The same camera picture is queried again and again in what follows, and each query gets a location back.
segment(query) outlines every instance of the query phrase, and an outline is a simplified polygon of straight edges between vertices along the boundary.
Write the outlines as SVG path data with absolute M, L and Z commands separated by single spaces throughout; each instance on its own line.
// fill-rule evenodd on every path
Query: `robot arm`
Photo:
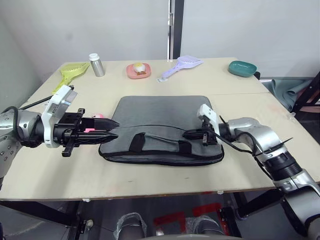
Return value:
M 35 148 L 45 143 L 48 148 L 65 147 L 63 157 L 69 157 L 74 147 L 107 143 L 116 139 L 109 131 L 119 124 L 107 118 L 83 117 L 85 110 L 66 112 L 76 97 L 69 86 L 63 85 L 45 108 L 37 112 L 8 107 L 0 114 L 0 189 L 11 163 L 22 146 Z
M 200 112 L 202 114 L 198 112 L 198 117 L 203 123 L 218 121 L 212 109 Z M 232 145 L 231 142 L 247 145 L 251 151 L 233 147 L 252 154 L 259 165 L 264 167 L 264 172 L 272 179 L 274 186 L 284 193 L 281 205 L 295 230 L 310 239 L 320 238 L 320 188 L 308 172 L 299 166 L 284 142 L 270 127 L 261 125 L 256 119 L 243 117 L 220 123 L 219 134 L 216 131 L 217 125 L 212 124 L 210 129 L 215 137 L 229 145 Z M 184 137 L 193 134 L 195 131 L 189 130 Z

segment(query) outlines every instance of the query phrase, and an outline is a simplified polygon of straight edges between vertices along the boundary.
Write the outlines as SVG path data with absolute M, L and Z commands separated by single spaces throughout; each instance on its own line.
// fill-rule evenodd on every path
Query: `yellow litter scoop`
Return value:
M 81 74 L 84 74 L 87 68 L 89 67 L 89 65 L 90 64 L 88 62 L 83 62 L 83 63 L 70 63 L 63 66 L 60 69 L 60 72 L 62 74 L 62 80 L 52 93 L 55 94 L 61 88 L 62 85 L 68 86 L 73 80 L 73 78 Z

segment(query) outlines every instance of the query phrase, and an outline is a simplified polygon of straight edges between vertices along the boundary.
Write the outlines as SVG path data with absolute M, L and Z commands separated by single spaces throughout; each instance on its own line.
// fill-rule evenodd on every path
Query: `egg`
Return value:
M 137 62 L 137 63 L 133 64 L 133 70 L 138 74 L 141 73 L 141 72 L 145 73 L 146 66 L 141 62 Z

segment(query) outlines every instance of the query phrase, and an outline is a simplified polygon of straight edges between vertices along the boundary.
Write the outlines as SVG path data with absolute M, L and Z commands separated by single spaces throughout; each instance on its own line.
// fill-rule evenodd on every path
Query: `gray cloth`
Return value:
M 273 79 L 272 81 L 263 82 L 263 85 L 288 111 L 291 111 L 298 98 L 298 93 L 306 88 L 311 81 L 312 80 Z
M 197 111 L 202 104 L 211 107 L 204 96 L 126 96 L 112 117 L 120 127 L 111 132 L 118 138 L 101 144 L 105 159 L 120 163 L 200 166 L 222 160 L 222 146 L 203 146 L 201 140 L 183 138 L 186 130 L 198 129 L 202 121 Z M 142 152 L 129 151 L 136 134 L 145 133 Z M 179 141 L 191 144 L 191 153 L 181 153 Z

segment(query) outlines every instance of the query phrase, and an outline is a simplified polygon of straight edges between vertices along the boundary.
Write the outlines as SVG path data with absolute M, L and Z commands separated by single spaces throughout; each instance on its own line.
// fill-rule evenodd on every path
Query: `metal table frame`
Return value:
M 247 201 L 244 192 L 234 192 L 234 199 L 238 208 L 235 214 L 239 219 L 246 219 L 248 216 L 258 213 L 280 202 L 284 194 L 278 189 L 270 189 L 260 196 Z
M 320 100 L 319 90 L 320 90 L 320 72 L 315 76 L 315 78 L 312 80 L 312 82 L 309 84 L 306 90 L 297 99 L 291 112 L 296 113 L 302 107 L 317 106 L 317 102 Z M 314 98 L 310 102 L 308 102 L 311 99 L 311 97 L 315 94 L 316 96 L 314 96 Z
M 0 201 L 0 205 L 43 221 L 69 228 L 68 240 L 78 240 L 85 232 L 86 220 L 78 212 L 80 201 L 70 201 L 65 212 L 58 211 L 36 201 Z

